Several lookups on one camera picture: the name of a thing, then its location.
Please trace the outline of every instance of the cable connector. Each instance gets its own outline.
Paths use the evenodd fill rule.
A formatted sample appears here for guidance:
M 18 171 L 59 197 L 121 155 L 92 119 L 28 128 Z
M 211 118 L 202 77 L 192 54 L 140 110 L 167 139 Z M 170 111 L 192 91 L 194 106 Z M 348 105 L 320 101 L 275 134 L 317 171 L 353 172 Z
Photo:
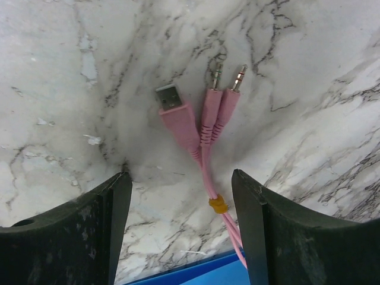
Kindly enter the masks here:
M 211 144 L 214 144 L 219 138 L 222 130 L 227 125 L 232 117 L 232 113 L 240 98 L 239 87 L 243 81 L 245 72 L 248 66 L 243 65 L 238 73 L 231 89 L 226 89 L 223 93 L 223 97 L 220 102 L 220 108 L 218 112 L 218 118 L 213 128 L 213 134 L 211 138 Z
M 201 127 L 201 147 L 207 147 L 211 144 L 211 137 L 213 135 L 213 128 L 216 123 L 222 91 L 218 90 L 221 69 L 223 64 L 217 64 L 214 73 L 213 87 L 208 89 L 203 103 L 202 111 L 202 127 Z
M 182 101 L 174 84 L 158 88 L 156 93 L 162 106 L 159 115 L 163 123 L 173 133 L 177 143 L 198 161 L 200 135 L 191 105 Z

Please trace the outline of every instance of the pink plug housing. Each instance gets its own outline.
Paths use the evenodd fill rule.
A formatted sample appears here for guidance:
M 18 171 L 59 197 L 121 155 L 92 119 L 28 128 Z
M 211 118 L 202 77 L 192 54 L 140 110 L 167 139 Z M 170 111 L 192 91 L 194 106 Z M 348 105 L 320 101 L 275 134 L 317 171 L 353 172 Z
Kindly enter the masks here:
M 218 117 L 222 91 L 208 89 L 202 111 L 201 146 L 211 144 L 213 128 Z
M 165 126 L 173 133 L 177 143 L 186 149 L 194 159 L 199 157 L 200 135 L 195 125 L 194 111 L 189 103 L 159 114 Z
M 232 91 L 231 89 L 226 89 L 224 91 L 219 107 L 218 118 L 213 129 L 213 135 L 211 138 L 212 144 L 214 144 L 217 141 L 224 127 L 230 121 L 232 113 L 235 110 L 236 105 L 238 104 L 239 98 L 239 92 Z

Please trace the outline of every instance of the metal usb tip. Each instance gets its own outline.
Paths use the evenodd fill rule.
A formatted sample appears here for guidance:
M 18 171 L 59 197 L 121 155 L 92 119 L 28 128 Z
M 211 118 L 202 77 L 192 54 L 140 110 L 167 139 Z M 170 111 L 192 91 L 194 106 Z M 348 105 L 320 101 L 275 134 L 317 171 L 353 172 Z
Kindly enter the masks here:
M 239 74 L 237 75 L 237 77 L 235 79 L 235 82 L 233 83 L 233 86 L 231 88 L 232 91 L 239 92 L 239 87 L 243 81 L 243 78 L 244 78 L 244 75 L 245 75 L 247 68 L 248 68 L 247 64 L 242 66 L 242 69 L 240 70 Z
M 223 64 L 217 64 L 216 70 L 214 73 L 214 82 L 213 82 L 213 90 L 218 90 L 219 88 L 219 81 L 221 77 L 221 69 L 223 68 Z
M 160 87 L 156 89 L 156 93 L 164 111 L 168 111 L 183 105 L 175 84 L 169 84 Z

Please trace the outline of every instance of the white marble countertop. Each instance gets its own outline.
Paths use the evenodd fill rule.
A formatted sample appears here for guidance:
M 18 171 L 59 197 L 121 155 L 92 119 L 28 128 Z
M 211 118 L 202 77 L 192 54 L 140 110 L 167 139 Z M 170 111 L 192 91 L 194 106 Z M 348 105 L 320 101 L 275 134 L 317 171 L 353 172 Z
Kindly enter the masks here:
M 0 226 L 127 162 L 134 191 L 116 284 L 205 258 L 183 251 L 231 249 L 153 91 L 175 82 L 199 115 L 217 61 L 222 86 L 249 66 L 213 152 L 232 212 L 240 168 L 322 213 L 380 216 L 377 0 L 14 0 L 0 3 Z

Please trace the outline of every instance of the usb connector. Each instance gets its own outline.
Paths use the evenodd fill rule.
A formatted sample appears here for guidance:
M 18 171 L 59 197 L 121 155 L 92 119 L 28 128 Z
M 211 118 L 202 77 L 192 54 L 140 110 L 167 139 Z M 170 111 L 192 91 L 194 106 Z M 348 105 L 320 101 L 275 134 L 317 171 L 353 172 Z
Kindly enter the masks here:
M 156 90 L 157 97 L 160 100 L 161 107 L 164 111 L 177 108 L 183 105 L 179 96 L 177 87 L 174 84 L 160 87 Z
M 159 114 L 166 128 L 172 132 L 177 143 L 198 161 L 200 159 L 200 135 L 191 105 L 182 101 L 174 84 L 158 88 L 156 93 L 162 106 Z

